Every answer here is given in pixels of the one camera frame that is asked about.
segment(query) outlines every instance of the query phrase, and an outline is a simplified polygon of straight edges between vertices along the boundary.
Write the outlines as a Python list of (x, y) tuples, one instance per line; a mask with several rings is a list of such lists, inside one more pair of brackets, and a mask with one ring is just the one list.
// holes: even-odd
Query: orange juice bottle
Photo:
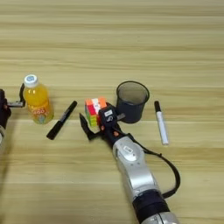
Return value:
[(34, 74), (24, 78), (24, 99), (35, 123), (46, 124), (53, 119), (47, 89)]

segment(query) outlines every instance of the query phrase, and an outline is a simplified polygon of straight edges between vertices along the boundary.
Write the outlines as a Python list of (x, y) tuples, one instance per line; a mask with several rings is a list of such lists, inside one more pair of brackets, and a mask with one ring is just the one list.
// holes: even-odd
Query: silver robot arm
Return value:
[(124, 136), (114, 143), (113, 153), (139, 223), (179, 224), (145, 163), (143, 148)]

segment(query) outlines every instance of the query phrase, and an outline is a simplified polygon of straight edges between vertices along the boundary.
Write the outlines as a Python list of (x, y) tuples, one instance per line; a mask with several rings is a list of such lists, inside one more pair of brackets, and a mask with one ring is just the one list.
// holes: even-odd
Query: wooden table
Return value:
[[(181, 224), (222, 224), (224, 66), (222, 0), (11, 0), (0, 6), (0, 83), (11, 101), (26, 74), (49, 87), (54, 121), (13, 109), (2, 157), (1, 224), (137, 224), (111, 149), (89, 143), (79, 112), (89, 97), (116, 102), (116, 87), (141, 81), (151, 93), (137, 124), (122, 123), (180, 170), (168, 199)], [(153, 102), (171, 144), (162, 146)], [(57, 139), (46, 133), (79, 103)], [(163, 191), (172, 172), (147, 157)]]

